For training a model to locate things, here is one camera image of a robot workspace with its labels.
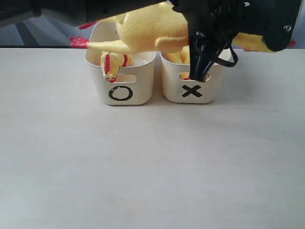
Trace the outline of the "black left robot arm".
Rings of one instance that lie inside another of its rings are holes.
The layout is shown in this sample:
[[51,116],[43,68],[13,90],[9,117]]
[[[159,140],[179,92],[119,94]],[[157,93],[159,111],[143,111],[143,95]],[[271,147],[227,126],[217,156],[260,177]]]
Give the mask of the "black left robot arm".
[[[3,0],[0,24],[7,26],[47,15],[73,26],[132,10],[143,10],[154,0]],[[205,82],[213,63],[233,67],[238,62],[220,59],[238,33],[262,36],[271,51],[285,49],[292,39],[301,0],[174,0],[170,12],[186,19],[190,47],[190,78]]]

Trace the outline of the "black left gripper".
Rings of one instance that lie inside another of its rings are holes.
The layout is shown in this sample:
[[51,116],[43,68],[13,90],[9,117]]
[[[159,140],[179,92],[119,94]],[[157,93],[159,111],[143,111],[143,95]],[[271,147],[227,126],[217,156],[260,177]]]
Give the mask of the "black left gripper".
[[300,14],[298,0],[173,0],[190,29],[190,79],[206,82],[213,64],[208,40],[231,43],[238,33],[259,35],[278,52],[290,44]]

